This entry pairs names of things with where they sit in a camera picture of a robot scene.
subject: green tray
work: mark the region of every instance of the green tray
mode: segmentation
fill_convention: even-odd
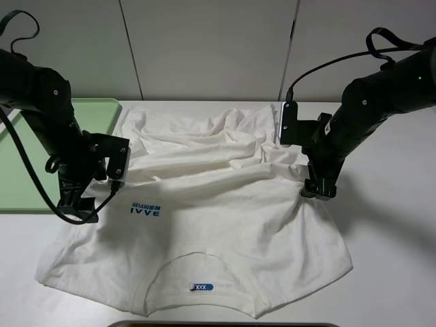
[[[121,109],[117,100],[73,99],[72,103],[74,116],[81,129],[90,133],[112,133]],[[59,201],[57,174],[48,174],[44,169],[48,159],[47,152],[21,114],[13,118],[12,124],[44,189],[53,203],[57,204]],[[0,211],[3,213],[50,211],[30,179],[15,144],[6,130],[0,134]]]

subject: white t-shirt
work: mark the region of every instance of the white t-shirt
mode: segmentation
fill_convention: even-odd
[[[219,305],[252,317],[336,281],[352,269],[347,247],[322,202],[300,197],[304,158],[275,145],[275,123],[271,106],[203,121],[130,111],[126,186],[99,223],[64,226],[35,278],[140,315]]]

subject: black robotic arm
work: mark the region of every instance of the black robotic arm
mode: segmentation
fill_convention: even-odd
[[[109,177],[110,198],[123,186],[129,140],[82,131],[74,118],[69,82],[53,69],[34,67],[25,57],[4,50],[0,50],[0,104],[22,110],[21,115],[49,154],[46,171],[58,172],[59,177],[58,215],[70,223],[97,222],[99,208],[95,210],[94,198],[81,195],[93,178],[100,181]],[[3,111],[0,118],[16,142],[18,136]],[[107,169],[105,157],[109,158]]]
[[[387,35],[399,50],[419,50],[398,63],[380,54],[371,35]],[[398,39],[386,29],[375,29],[367,38],[369,52],[388,62],[381,71],[354,80],[342,94],[342,105],[332,116],[322,113],[317,121],[298,121],[297,103],[290,89],[283,104],[280,143],[297,144],[309,158],[309,179],[301,195],[329,200],[336,196],[335,183],[345,158],[388,117],[436,106],[436,42],[422,46]]]

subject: table surface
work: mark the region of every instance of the table surface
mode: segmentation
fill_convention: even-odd
[[[231,107],[257,110],[269,102],[121,102],[118,125],[138,104],[204,118]],[[280,109],[279,102],[272,104]],[[299,106],[299,119],[316,119],[339,104]],[[353,271],[258,322],[436,326],[435,126],[432,109],[391,117],[345,160],[338,195],[326,206],[352,255]],[[1,215],[0,220],[1,326],[254,321],[244,313],[206,305],[158,311],[147,319],[44,287],[33,279],[35,266],[63,222],[54,215]]]

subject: blue label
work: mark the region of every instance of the blue label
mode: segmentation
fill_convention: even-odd
[[[161,213],[161,207],[154,206],[152,204],[133,202],[131,204],[130,213],[137,214],[137,215],[141,214],[146,216],[159,217]]]
[[[212,284],[192,284],[190,291],[211,291],[213,290]]]

